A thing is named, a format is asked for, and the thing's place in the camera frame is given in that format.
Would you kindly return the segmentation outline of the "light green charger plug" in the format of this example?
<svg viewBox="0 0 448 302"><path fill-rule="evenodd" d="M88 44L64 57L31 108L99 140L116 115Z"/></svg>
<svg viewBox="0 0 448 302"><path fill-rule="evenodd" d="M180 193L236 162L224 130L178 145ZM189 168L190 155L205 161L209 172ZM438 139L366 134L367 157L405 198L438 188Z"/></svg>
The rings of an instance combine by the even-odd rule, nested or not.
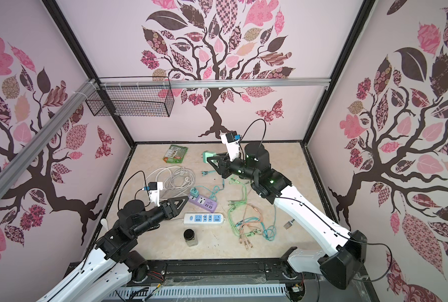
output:
<svg viewBox="0 0 448 302"><path fill-rule="evenodd" d="M203 159L203 162L204 162L204 163L208 163L208 159L209 159L210 157L215 157L216 155L217 155L216 152L204 151L204 152L202 153L202 159Z"/></svg>

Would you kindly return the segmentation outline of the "teal charger plug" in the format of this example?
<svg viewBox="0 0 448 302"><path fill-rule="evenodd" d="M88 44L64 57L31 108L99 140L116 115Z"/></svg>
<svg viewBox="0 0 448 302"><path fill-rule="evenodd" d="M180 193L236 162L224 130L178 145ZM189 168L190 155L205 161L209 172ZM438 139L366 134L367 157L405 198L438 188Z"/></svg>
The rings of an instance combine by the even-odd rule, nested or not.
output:
<svg viewBox="0 0 448 302"><path fill-rule="evenodd" d="M193 199L198 198L199 195L200 195L200 192L198 191L198 189L197 189L196 187L193 187L193 188L190 189L190 196L191 196Z"/></svg>

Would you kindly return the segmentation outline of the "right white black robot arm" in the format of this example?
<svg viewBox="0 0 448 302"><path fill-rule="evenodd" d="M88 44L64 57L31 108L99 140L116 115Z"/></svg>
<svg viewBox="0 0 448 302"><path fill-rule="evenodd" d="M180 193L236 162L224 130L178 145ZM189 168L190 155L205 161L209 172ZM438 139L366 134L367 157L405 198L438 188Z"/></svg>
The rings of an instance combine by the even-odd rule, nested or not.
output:
<svg viewBox="0 0 448 302"><path fill-rule="evenodd" d="M331 220L311 204L282 173L273 169L269 152L261 143L240 148L227 143L225 153L205 161L223 178L231 175L250 181L251 188L270 204L290 215L319 244L320 250L295 249L285 261L297 273L322 275L331 285L346 289L366 260L367 238Z"/></svg>

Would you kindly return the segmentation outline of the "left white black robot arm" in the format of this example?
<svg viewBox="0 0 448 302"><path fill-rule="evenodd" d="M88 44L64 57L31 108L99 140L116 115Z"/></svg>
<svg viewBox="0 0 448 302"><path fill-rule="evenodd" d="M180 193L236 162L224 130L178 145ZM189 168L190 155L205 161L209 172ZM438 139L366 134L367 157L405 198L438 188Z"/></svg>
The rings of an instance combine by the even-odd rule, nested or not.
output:
<svg viewBox="0 0 448 302"><path fill-rule="evenodd" d="M188 200L188 196L170 198L149 210L141 200L129 201L86 258L39 300L103 301L130 281L145 280L147 260L134 250L138 237L161 222L176 218Z"/></svg>

